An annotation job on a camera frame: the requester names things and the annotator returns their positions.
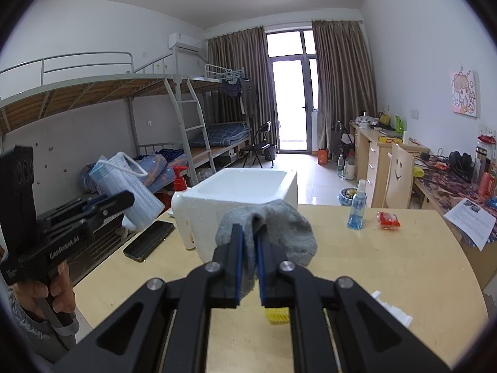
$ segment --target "human hand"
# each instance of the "human hand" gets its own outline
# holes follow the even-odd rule
[[[76,297],[73,291],[73,283],[69,278],[69,266],[67,262],[61,263],[58,275],[50,283],[50,293],[54,298],[52,307],[56,313],[73,313],[76,308]],[[46,320],[41,308],[36,304],[37,298],[48,296],[48,287],[42,282],[26,280],[15,283],[13,286],[14,296],[19,305],[31,316],[38,320]]]

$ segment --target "blue checkered blanket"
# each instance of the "blue checkered blanket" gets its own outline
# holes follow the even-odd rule
[[[242,141],[249,136],[250,129],[247,125],[213,125],[207,130],[209,144],[215,146],[228,146]],[[202,134],[190,140],[190,147],[205,147]]]

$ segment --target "yellow brush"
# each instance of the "yellow brush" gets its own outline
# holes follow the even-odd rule
[[[290,311],[284,308],[264,308],[266,318],[271,325],[287,324],[290,322]]]

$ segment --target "smartphone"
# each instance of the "smartphone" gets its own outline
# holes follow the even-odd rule
[[[124,249],[124,254],[136,262],[143,262],[157,246],[175,229],[175,225],[155,221]]]

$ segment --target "green bottle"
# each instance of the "green bottle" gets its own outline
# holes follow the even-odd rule
[[[402,119],[400,118],[400,116],[396,116],[395,119],[397,120],[397,127],[395,128],[395,131],[402,136],[404,134]]]

